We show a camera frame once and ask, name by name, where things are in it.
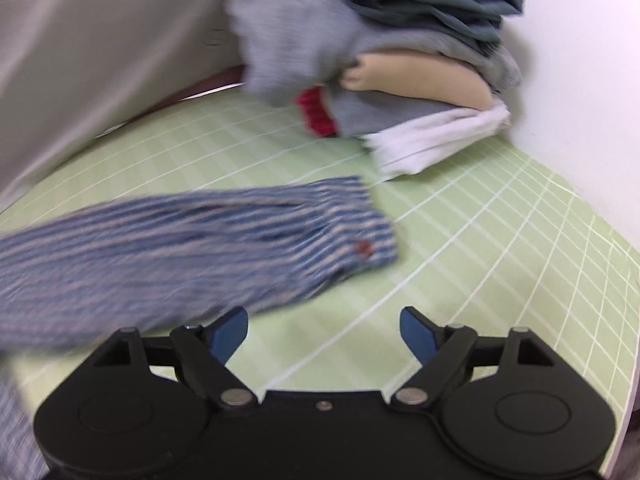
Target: green checkered tablecloth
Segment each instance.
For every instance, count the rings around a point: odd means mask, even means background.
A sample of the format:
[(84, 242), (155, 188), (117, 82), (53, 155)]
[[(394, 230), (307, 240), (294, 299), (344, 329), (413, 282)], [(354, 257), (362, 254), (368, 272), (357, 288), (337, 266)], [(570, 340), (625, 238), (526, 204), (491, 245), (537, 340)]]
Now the green checkered tablecloth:
[[(398, 332), (401, 308), (414, 305), (484, 335), (532, 327), (609, 401), (620, 426), (633, 402), (640, 254), (563, 178), (501, 138), (384, 182), (356, 139), (313, 137), (293, 108), (265, 108), (232, 89), (101, 137), (0, 215), (0, 230), (116, 197), (345, 174), (363, 176), (393, 219), (400, 259), (255, 316), (229, 363), (245, 383), (392, 392), (418, 368)], [(88, 351), (11, 358), (31, 411)]]

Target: brown button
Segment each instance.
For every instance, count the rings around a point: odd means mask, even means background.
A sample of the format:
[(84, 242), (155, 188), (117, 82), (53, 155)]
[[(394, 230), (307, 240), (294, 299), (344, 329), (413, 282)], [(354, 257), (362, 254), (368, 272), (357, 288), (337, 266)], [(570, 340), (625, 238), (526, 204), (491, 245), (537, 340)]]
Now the brown button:
[(356, 242), (356, 252), (363, 258), (370, 258), (373, 254), (373, 245), (366, 240)]

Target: red fabric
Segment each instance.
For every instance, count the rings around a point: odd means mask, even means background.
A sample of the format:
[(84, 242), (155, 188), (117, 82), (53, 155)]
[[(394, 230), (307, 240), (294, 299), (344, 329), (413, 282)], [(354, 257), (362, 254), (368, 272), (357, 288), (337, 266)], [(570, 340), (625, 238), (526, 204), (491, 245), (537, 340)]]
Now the red fabric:
[(327, 137), (335, 134), (336, 128), (334, 120), (324, 109), (321, 91), (319, 86), (305, 90), (296, 98), (296, 103), (305, 117), (306, 127), (321, 137)]

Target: metal bolt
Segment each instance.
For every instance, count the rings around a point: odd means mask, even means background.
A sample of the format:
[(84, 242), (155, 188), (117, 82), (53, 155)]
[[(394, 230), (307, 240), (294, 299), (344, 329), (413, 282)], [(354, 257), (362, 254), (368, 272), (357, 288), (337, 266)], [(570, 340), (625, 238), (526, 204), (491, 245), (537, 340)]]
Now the metal bolt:
[(319, 400), (316, 402), (316, 408), (321, 412), (328, 412), (334, 408), (334, 404), (330, 400)]
[(417, 406), (429, 400), (427, 392), (420, 388), (403, 388), (396, 393), (396, 399), (408, 406)]
[(254, 400), (254, 395), (249, 390), (231, 388), (222, 392), (220, 399), (229, 406), (244, 406)]

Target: beige garment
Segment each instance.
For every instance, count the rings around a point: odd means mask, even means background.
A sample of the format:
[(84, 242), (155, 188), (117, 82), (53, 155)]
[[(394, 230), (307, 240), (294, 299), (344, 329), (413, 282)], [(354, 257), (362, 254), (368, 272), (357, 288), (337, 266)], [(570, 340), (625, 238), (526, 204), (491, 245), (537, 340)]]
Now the beige garment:
[(449, 57), (399, 49), (360, 54), (357, 60), (357, 66), (342, 72), (340, 84), (347, 90), (377, 90), (476, 110), (492, 105), (491, 89), (478, 72)]
[(0, 0), (0, 210), (96, 135), (239, 64), (223, 0)]

